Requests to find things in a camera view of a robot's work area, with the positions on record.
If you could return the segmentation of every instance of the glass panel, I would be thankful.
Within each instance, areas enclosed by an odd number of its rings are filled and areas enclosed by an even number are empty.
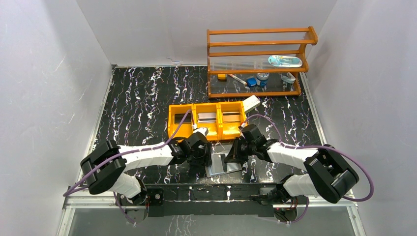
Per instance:
[[[291,70],[291,67],[277,67],[268,62],[271,55],[210,57],[210,70],[253,70],[253,69],[281,69]]]
[[[228,76],[227,80],[219,80],[217,75],[210,76],[211,93],[248,93],[248,92],[288,92],[295,91],[295,84],[284,82],[281,77],[286,73],[270,73],[268,82],[265,86],[248,87],[232,77]],[[255,77],[256,74],[236,74],[237,77],[246,81],[246,79]]]
[[[245,34],[215,34],[210,35],[210,43],[217,42],[245,42],[245,41],[287,41],[311,40],[306,32],[284,33],[245,33]]]
[[[70,236],[80,235],[355,235],[346,207],[310,207],[305,217],[287,227],[275,218],[256,215],[176,215],[148,217],[136,228],[119,209],[76,209]]]

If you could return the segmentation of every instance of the white wall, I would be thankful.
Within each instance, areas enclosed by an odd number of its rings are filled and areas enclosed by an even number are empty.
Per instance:
[[[206,30],[313,26],[336,0],[77,0],[111,64],[207,64]]]
[[[54,235],[111,76],[75,0],[0,1],[0,235]]]
[[[369,170],[367,235],[417,235],[417,2],[339,0],[308,61],[328,142]],[[357,197],[369,187],[362,176]]]

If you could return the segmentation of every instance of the blue object in container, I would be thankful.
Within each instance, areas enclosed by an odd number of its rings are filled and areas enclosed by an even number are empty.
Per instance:
[[[267,85],[269,73],[258,73],[256,74],[256,84],[263,87]]]
[[[256,85],[256,79],[254,77],[247,78],[246,82],[249,87],[253,87]]]
[[[268,58],[268,62],[273,66],[278,67],[300,67],[302,66],[302,61],[300,58],[289,57],[289,56],[280,56],[273,55]]]

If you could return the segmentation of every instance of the orange bin compartment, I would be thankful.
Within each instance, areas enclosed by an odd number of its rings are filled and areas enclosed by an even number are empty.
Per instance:
[[[207,140],[217,141],[221,140],[221,131],[223,126],[220,122],[220,106],[218,103],[199,103],[194,104],[194,123],[197,124],[197,128],[206,127],[208,129]],[[198,123],[199,113],[215,113],[216,122],[213,123]]]
[[[222,140],[228,140],[228,139],[234,139],[236,137],[240,136],[240,130],[239,126],[242,124],[242,122],[246,119],[246,114],[243,108],[242,102],[219,102],[220,106],[220,121],[223,124],[223,130],[221,132],[221,139]],[[239,121],[236,122],[229,122],[224,123],[223,120],[223,112],[239,112]]]
[[[193,114],[193,105],[171,105],[169,106],[169,116],[168,116],[168,137],[170,137],[174,131],[177,129],[178,124],[175,123],[175,114],[185,114],[190,110],[190,116]],[[184,122],[179,128],[178,132],[174,137],[186,137],[190,136],[193,133],[193,127],[191,123]]]

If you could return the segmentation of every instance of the black table surface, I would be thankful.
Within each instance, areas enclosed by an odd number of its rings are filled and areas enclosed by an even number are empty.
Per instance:
[[[286,143],[319,145],[320,137],[303,84],[300,96],[259,97],[261,104],[247,116],[265,115],[272,119]],[[116,140],[119,145],[153,145],[168,139],[169,105],[241,101],[244,98],[210,99],[207,97],[207,67],[130,67],[116,68],[104,106],[95,145]],[[268,138],[278,139],[272,125],[263,118],[253,118]],[[215,142],[215,151],[227,153],[230,144]],[[285,164],[269,163],[249,157],[241,172],[207,178],[203,169],[190,170],[185,162],[172,166],[149,166],[130,174],[144,183],[271,183],[301,170]]]

